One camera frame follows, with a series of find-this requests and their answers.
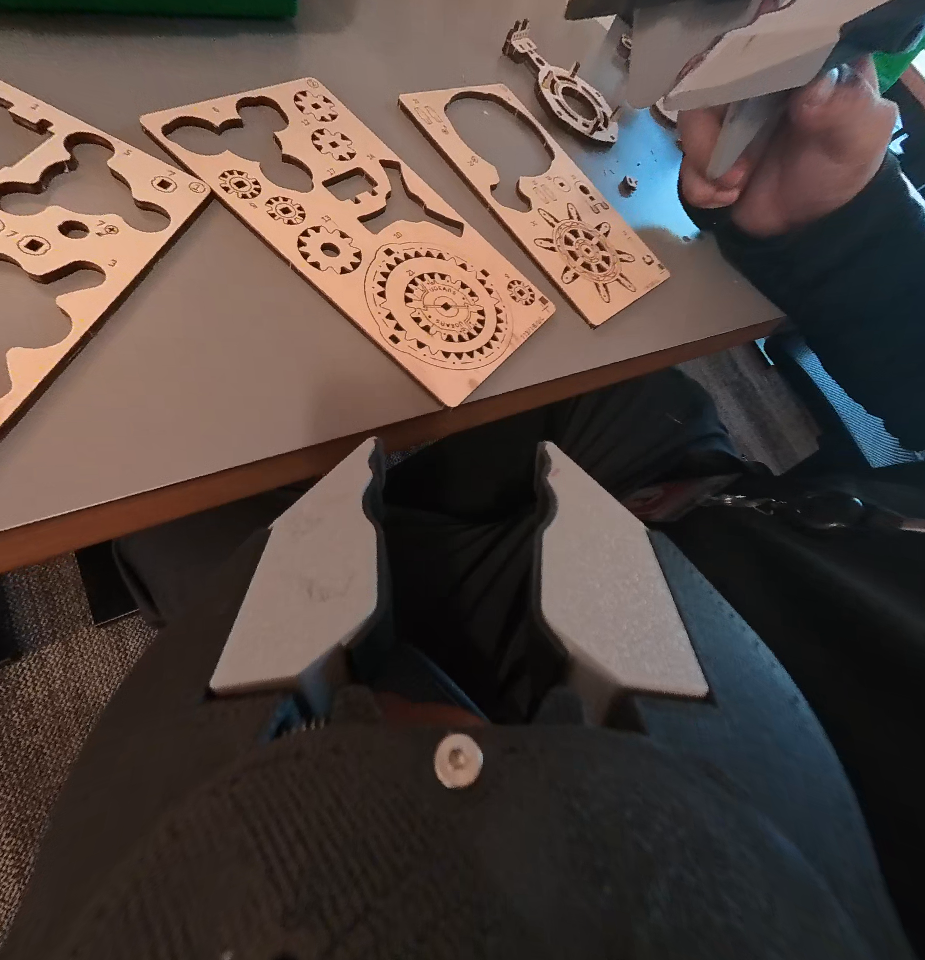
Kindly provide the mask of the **person's right hand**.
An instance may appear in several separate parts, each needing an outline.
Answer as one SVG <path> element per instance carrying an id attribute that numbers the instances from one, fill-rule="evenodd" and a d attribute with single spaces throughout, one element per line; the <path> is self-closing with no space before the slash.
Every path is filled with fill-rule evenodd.
<path id="1" fill-rule="evenodd" d="M 899 109 L 880 91 L 872 55 L 795 90 L 771 135 L 723 175 L 708 175 L 725 110 L 684 111 L 679 187 L 686 208 L 726 213 L 743 233 L 788 234 L 840 210 L 882 167 Z"/>

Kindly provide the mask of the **wooden ring part with handle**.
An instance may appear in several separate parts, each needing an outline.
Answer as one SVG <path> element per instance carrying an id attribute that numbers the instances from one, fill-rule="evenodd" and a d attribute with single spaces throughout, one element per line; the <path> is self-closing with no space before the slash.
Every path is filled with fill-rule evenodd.
<path id="1" fill-rule="evenodd" d="M 536 95 L 548 114 L 566 130 L 600 146 L 613 146 L 619 138 L 619 107 L 611 107 L 604 94 L 572 68 L 552 64 L 530 34 L 530 20 L 517 20 L 507 33 L 503 54 L 530 66 L 536 74 Z"/>

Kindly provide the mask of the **wooden parts sheet, ship wheel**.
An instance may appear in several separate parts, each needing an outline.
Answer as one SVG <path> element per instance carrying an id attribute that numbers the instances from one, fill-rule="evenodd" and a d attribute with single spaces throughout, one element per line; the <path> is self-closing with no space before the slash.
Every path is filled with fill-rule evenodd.
<path id="1" fill-rule="evenodd" d="M 501 181 L 496 166 L 469 147 L 448 117 L 452 105 L 467 100 L 495 104 L 544 145 L 549 156 L 545 171 L 517 180 L 516 192 L 528 209 L 510 208 L 495 197 Z M 661 259 L 504 84 L 409 92 L 398 102 L 590 328 L 602 326 L 670 278 Z"/>

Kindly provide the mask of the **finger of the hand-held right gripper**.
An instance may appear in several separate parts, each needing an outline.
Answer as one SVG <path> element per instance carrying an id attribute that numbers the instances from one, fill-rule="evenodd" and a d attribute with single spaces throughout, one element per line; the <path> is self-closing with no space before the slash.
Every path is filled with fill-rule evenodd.
<path id="1" fill-rule="evenodd" d="M 794 1 L 761 10 L 686 64 L 665 107 L 693 111 L 802 87 L 821 72 L 848 26 L 886 6 Z"/>
<path id="2" fill-rule="evenodd" d="M 625 100 L 639 110 L 661 101 L 685 67 L 726 33 L 747 26 L 760 1 L 571 1 L 568 20 L 615 16 L 631 27 Z"/>

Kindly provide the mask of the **grey mesh office chair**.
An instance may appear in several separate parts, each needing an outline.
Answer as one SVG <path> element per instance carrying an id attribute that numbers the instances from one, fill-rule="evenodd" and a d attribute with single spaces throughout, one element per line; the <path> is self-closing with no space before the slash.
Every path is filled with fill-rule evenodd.
<path id="1" fill-rule="evenodd" d="M 882 419 L 850 397 L 795 330 L 784 327 L 758 344 L 818 427 L 818 450 L 802 469 L 804 473 L 880 470 L 925 462 L 925 451 L 904 447 Z"/>

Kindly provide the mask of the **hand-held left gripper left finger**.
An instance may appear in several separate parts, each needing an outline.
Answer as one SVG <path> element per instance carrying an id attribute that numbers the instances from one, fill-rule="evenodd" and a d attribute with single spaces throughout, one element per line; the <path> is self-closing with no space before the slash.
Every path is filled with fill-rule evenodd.
<path id="1" fill-rule="evenodd" d="M 350 652 L 388 592 L 380 440 L 369 438 L 268 528 L 209 682 L 216 697 L 288 692 L 328 714 L 351 683 Z"/>

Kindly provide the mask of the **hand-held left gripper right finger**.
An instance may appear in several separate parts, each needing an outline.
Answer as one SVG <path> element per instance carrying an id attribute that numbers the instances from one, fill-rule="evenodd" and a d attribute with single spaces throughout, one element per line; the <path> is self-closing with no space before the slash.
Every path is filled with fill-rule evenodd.
<path id="1" fill-rule="evenodd" d="M 605 726 L 632 696 L 703 702 L 709 684 L 648 529 L 551 441 L 537 450 L 533 614 L 561 683 Z"/>

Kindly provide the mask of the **wooden parts sheet with gears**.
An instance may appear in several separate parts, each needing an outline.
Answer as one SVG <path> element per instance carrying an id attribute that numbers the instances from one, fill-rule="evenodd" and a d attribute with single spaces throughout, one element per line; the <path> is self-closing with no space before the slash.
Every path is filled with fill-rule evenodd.
<path id="1" fill-rule="evenodd" d="M 278 185 L 220 138 L 268 106 L 270 137 L 312 188 Z M 316 78 L 144 114 L 143 129 L 377 347 L 445 407 L 464 403 L 555 305 Z"/>

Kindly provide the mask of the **person's legs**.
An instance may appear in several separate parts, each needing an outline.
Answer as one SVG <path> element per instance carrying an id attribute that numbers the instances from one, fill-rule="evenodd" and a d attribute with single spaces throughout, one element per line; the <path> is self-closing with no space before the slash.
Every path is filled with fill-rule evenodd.
<path id="1" fill-rule="evenodd" d="M 709 684 L 604 726 L 534 615 L 538 450 L 648 529 Z M 44 958 L 925 958 L 925 462 L 798 483 L 679 370 L 390 472 L 327 714 L 209 683 L 264 494 L 133 535 L 156 639 L 104 715 L 114 860 Z"/>

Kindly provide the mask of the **wooden parts sheet, large cutouts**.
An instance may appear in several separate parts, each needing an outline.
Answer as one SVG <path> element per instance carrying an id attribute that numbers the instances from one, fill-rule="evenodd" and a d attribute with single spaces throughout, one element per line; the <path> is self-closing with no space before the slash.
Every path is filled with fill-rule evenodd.
<path id="1" fill-rule="evenodd" d="M 209 188 L 192 174 L 1 80 L 0 107 L 15 124 L 47 136 L 0 169 L 0 200 L 10 193 L 42 193 L 54 176 L 75 170 L 75 150 L 89 144 L 109 150 L 109 173 L 128 189 L 137 207 L 168 218 L 163 230 L 148 232 L 117 213 L 84 214 L 60 205 L 26 214 L 0 208 L 0 262 L 43 285 L 80 271 L 101 277 L 96 286 L 56 298 L 70 323 L 59 342 L 13 345 L 7 351 L 10 386 L 0 397 L 1 442 L 202 212 Z"/>

